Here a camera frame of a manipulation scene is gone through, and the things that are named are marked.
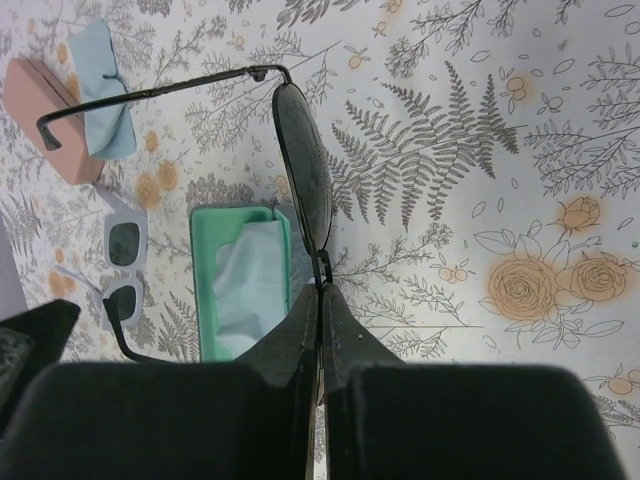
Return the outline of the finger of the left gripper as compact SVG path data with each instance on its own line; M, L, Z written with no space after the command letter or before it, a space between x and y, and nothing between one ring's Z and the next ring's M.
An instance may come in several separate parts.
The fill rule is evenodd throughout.
M1 399L19 396L63 353L81 309L54 300L1 321Z

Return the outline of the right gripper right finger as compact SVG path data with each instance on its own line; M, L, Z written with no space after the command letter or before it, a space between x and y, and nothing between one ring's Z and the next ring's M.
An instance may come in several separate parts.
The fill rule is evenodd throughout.
M545 365L410 364L322 295L331 479L621 479L596 406Z

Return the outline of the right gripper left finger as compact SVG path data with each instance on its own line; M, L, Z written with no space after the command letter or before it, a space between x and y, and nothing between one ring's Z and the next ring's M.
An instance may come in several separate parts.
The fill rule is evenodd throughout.
M5 479L309 479L319 298L239 358L57 363L2 436Z

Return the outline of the blue cleaning cloth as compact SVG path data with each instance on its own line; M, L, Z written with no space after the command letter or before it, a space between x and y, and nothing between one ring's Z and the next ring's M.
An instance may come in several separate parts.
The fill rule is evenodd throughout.
M219 345L237 358L263 339L288 312L283 229L276 220L242 226L216 254L212 284Z

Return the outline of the blue-grey glasses case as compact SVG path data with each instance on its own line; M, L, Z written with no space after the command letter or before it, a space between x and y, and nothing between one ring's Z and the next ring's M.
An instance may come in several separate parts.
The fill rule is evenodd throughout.
M248 351L313 280L291 205L199 206L190 215L190 239L204 362Z

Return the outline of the pink glasses case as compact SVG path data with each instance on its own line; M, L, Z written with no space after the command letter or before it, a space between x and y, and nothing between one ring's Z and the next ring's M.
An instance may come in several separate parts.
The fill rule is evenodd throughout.
M104 161L89 154L79 103L42 61L9 61L3 106L36 150L70 185L92 184Z

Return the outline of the black sunglasses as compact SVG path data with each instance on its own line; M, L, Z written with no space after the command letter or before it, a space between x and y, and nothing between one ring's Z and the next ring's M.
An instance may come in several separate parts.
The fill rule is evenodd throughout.
M274 90L272 96L272 114L293 195L293 205L301 227L302 241L312 262L315 288L321 291L324 284L332 279L331 263L326 250L332 208L327 154L309 104L302 91L293 83L286 67L275 64L242 67L82 103L77 109L85 114L242 76L262 82L270 71L277 71L283 77L282 84Z

